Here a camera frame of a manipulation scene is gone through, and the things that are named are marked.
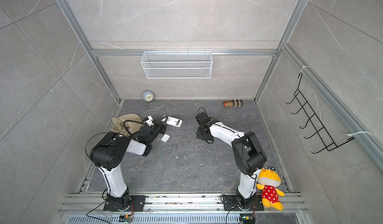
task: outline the white basket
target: white basket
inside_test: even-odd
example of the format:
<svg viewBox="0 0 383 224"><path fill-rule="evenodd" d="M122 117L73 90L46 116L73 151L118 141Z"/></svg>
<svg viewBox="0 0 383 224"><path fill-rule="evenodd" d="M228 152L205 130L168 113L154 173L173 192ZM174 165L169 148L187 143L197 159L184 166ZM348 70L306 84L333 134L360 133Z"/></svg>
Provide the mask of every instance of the white basket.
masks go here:
<svg viewBox="0 0 383 224"><path fill-rule="evenodd" d="M148 79L210 78L213 56L207 51L147 51L141 65Z"/></svg>

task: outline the brown striped object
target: brown striped object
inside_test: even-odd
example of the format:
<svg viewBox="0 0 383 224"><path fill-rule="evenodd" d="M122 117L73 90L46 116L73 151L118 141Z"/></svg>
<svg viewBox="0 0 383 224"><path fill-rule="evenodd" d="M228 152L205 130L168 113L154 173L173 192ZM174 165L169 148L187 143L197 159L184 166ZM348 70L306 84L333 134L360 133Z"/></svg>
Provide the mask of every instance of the brown striped object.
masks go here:
<svg viewBox="0 0 383 224"><path fill-rule="evenodd" d="M225 107L237 107L242 105L243 105L243 102L240 99L225 100L223 102L223 106Z"/></svg>

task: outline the side wall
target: side wall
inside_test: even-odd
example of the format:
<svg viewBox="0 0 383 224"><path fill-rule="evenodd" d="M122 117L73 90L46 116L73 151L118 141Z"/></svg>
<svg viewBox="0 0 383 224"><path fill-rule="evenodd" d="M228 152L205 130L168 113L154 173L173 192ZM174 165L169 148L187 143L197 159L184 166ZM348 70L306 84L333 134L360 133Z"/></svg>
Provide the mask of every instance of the side wall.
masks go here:
<svg viewBox="0 0 383 224"><path fill-rule="evenodd" d="M50 223L116 107L55 0L0 0L1 223Z"/></svg>
<svg viewBox="0 0 383 224"><path fill-rule="evenodd" d="M275 49L297 0L68 0L94 49ZM210 79L147 79L137 56L101 56L123 99L254 98L271 57L214 56Z"/></svg>
<svg viewBox="0 0 383 224"><path fill-rule="evenodd" d="M381 0L310 0L289 41L381 143L382 8ZM283 54L259 102L294 191L303 194L314 223L381 223L383 174L362 147L353 140L313 154L324 147L319 136L304 139L315 133L313 126L300 128L308 119L303 110L292 114L300 108L297 100L286 104L298 74ZM300 90L334 141L345 142L348 130L305 77Z"/></svg>

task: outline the yellow frog plush toy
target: yellow frog plush toy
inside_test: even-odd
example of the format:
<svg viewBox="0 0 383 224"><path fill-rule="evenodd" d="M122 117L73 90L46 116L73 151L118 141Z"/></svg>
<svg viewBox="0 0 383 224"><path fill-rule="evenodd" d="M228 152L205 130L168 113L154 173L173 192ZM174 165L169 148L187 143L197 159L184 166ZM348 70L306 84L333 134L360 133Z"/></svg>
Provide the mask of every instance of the yellow frog plush toy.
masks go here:
<svg viewBox="0 0 383 224"><path fill-rule="evenodd" d="M262 190L262 203L264 207L274 207L279 211L283 211L283 205L279 201L278 195L285 196L285 193L276 188L280 184L281 179L275 172L275 168L261 169L258 176L257 188Z"/></svg>

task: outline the red polka dot shirt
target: red polka dot shirt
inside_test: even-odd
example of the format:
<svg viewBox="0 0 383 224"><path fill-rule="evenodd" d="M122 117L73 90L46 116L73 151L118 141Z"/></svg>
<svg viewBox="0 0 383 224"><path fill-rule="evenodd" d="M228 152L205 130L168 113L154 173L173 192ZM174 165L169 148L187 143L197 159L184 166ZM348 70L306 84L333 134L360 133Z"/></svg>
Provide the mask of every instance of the red polka dot shirt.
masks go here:
<svg viewBox="0 0 383 224"><path fill-rule="evenodd" d="M279 202L278 194L276 193L276 188L273 186L265 185L265 188L262 191L262 198L266 198L271 203Z"/></svg>

